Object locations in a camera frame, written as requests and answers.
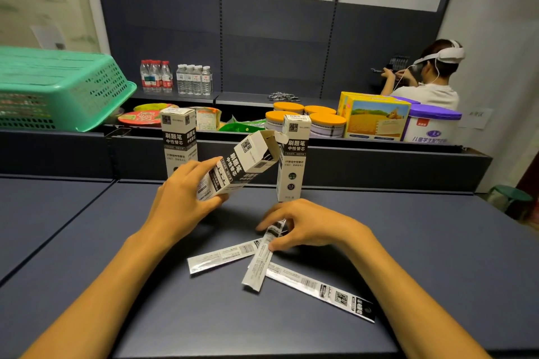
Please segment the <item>group of white label bottles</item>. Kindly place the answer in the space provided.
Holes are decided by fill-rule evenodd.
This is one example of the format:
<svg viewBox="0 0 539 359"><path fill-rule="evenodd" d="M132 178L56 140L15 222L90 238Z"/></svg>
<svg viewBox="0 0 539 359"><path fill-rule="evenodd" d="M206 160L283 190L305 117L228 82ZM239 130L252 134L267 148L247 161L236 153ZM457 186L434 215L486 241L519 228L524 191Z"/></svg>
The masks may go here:
<svg viewBox="0 0 539 359"><path fill-rule="evenodd" d="M178 64L176 81L180 95L210 96L213 93L213 72L208 65Z"/></svg>

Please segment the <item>group of red label bottles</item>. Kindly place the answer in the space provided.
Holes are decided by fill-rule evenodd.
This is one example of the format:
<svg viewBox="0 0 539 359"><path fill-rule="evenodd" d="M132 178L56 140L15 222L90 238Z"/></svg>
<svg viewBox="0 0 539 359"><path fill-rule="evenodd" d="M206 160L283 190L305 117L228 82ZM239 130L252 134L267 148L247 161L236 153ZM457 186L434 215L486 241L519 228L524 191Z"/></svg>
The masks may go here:
<svg viewBox="0 0 539 359"><path fill-rule="evenodd" d="M142 90L146 95L172 94L173 76L169 61L141 60L139 72Z"/></svg>

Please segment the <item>person's right hand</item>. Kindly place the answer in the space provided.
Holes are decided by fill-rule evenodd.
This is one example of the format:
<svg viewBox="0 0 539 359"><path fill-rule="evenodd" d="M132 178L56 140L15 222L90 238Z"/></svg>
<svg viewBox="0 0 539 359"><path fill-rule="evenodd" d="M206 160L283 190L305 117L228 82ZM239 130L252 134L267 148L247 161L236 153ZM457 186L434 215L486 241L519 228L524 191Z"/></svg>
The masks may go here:
<svg viewBox="0 0 539 359"><path fill-rule="evenodd" d="M366 225L306 199L275 204L266 212L256 230L264 231L283 219L288 226L286 235L300 236L301 245L356 247L374 238Z"/></svg>

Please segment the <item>white paper wall label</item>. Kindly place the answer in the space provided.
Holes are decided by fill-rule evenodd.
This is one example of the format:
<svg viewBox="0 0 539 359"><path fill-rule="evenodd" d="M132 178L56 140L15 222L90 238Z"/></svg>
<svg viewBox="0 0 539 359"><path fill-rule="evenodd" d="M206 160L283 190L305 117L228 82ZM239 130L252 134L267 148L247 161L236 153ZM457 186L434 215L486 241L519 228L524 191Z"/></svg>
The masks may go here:
<svg viewBox="0 0 539 359"><path fill-rule="evenodd" d="M484 130L493 114L494 110L485 107L476 107L462 112L459 121L459 128L474 130Z"/></svg>

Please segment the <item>person's left hand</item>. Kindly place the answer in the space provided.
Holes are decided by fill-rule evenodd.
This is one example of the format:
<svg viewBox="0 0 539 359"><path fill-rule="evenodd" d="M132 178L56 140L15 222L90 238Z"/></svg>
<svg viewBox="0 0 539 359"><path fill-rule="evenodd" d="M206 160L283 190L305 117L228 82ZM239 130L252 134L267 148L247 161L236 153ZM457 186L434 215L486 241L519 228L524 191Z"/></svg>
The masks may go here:
<svg viewBox="0 0 539 359"><path fill-rule="evenodd" d="M197 189L204 176L222 159L191 160L181 165L158 188L149 216L139 230L146 240L169 249L187 236L207 215L196 215Z"/></svg>

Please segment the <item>black hook rack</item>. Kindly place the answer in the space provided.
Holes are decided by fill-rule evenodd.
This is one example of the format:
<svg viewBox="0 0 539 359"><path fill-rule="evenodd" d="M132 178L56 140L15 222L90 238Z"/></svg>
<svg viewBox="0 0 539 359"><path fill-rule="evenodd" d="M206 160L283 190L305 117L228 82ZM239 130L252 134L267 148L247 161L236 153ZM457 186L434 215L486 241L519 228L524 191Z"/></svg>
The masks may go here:
<svg viewBox="0 0 539 359"><path fill-rule="evenodd" d="M394 55L386 63L385 68L393 73L396 73L400 70L408 69L411 66L413 66L413 63L410 61L409 56ZM371 68L370 71L374 74L381 75L383 78L387 77L383 68Z"/></svg>

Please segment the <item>white pen refill packet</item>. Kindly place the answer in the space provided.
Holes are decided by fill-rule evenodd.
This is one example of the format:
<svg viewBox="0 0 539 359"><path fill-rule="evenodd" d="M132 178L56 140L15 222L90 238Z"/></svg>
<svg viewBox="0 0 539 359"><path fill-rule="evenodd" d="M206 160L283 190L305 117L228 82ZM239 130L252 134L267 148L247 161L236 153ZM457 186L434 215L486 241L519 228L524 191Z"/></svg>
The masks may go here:
<svg viewBox="0 0 539 359"><path fill-rule="evenodd" d="M190 257L187 259L189 274L199 274L215 267L253 256L258 250L261 241L262 238L259 238L206 254Z"/></svg>
<svg viewBox="0 0 539 359"><path fill-rule="evenodd" d="M280 236L285 225L286 219L283 219L267 228L242 279L241 284L245 288L250 289L255 293L260 292L267 268L273 255L273 252L269 250L268 246L273 240Z"/></svg>

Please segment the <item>person's right forearm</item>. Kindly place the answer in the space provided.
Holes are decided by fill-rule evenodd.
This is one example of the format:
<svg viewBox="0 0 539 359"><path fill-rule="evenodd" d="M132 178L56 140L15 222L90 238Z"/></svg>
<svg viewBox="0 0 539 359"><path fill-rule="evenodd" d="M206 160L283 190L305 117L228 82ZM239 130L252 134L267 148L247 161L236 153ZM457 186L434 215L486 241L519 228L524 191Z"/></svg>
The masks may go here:
<svg viewBox="0 0 539 359"><path fill-rule="evenodd" d="M408 359L492 359L367 226L351 220L343 234L339 247L374 294Z"/></svg>

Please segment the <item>white black refill box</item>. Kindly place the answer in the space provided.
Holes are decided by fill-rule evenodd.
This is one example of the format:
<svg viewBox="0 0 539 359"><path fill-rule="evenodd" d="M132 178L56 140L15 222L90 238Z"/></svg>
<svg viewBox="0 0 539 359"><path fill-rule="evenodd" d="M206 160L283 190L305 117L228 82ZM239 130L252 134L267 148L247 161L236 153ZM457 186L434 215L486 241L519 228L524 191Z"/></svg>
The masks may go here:
<svg viewBox="0 0 539 359"><path fill-rule="evenodd" d="M181 165L198 161L196 110L167 107L160 110L167 177Z"/></svg>
<svg viewBox="0 0 539 359"><path fill-rule="evenodd" d="M248 135L200 181L198 199L212 199L249 184L279 160L281 146L288 140L284 133L273 130Z"/></svg>
<svg viewBox="0 0 539 359"><path fill-rule="evenodd" d="M299 199L305 174L311 118L306 115L285 115L282 133L288 141L280 144L277 178L277 201L279 203Z"/></svg>

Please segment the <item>white headset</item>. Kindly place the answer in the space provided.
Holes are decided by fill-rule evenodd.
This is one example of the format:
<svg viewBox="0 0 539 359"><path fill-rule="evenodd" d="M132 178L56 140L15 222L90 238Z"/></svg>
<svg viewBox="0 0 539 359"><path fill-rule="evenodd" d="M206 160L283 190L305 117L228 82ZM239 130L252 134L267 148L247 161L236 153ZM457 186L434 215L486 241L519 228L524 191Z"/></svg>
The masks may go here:
<svg viewBox="0 0 539 359"><path fill-rule="evenodd" d="M441 49L433 54L424 55L415 60L412 65L418 65L431 59L442 63L459 64L466 57L465 50L460 43L455 40L448 40L448 42L451 44L450 47Z"/></svg>

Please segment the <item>white paper sheet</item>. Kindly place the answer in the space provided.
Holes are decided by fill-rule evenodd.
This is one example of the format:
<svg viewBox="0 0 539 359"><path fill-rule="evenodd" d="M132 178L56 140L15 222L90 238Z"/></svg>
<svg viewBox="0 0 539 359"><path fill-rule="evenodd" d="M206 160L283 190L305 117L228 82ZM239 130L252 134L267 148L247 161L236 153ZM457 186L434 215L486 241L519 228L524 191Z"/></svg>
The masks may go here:
<svg viewBox="0 0 539 359"><path fill-rule="evenodd" d="M30 29L42 49L66 50L64 36L56 24L31 25Z"/></svg>

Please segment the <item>green stool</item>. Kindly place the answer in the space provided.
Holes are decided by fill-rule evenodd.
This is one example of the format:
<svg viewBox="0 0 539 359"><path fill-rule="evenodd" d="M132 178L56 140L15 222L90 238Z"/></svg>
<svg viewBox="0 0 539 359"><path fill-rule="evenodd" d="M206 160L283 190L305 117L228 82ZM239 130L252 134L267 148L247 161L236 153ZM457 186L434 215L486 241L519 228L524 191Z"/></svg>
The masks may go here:
<svg viewBox="0 0 539 359"><path fill-rule="evenodd" d="M508 185L495 185L487 193L487 203L520 222L530 217L535 200L527 192Z"/></svg>

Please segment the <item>white snack packet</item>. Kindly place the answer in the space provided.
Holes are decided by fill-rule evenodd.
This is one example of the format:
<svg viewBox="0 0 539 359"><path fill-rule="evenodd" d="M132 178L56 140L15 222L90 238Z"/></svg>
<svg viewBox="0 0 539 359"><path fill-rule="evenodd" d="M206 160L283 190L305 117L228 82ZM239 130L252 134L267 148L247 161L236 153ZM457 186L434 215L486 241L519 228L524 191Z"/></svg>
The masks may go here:
<svg viewBox="0 0 539 359"><path fill-rule="evenodd" d="M197 131L219 131L221 110L213 107L194 106Z"/></svg>

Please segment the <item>green plastic basket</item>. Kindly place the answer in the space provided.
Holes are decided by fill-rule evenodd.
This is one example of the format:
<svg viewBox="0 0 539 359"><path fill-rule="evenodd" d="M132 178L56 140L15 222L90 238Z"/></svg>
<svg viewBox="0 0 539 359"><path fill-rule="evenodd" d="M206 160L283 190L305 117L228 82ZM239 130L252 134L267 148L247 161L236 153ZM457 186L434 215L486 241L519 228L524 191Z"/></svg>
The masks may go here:
<svg viewBox="0 0 539 359"><path fill-rule="evenodd" d="M88 132L136 90L106 54L0 45L0 129Z"/></svg>

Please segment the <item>closed white black refill box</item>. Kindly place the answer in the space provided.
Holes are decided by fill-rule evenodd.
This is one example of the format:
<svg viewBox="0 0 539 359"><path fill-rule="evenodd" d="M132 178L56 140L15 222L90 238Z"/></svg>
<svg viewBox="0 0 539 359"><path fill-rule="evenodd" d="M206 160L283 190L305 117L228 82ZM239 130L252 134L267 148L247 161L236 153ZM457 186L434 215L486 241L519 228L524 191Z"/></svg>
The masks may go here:
<svg viewBox="0 0 539 359"><path fill-rule="evenodd" d="M277 178L277 201L279 203L299 199L305 174L311 118L306 115L285 115L282 133L288 141L280 144Z"/></svg>
<svg viewBox="0 0 539 359"><path fill-rule="evenodd" d="M167 107L160 110L167 177L181 165L198 161L196 110Z"/></svg>

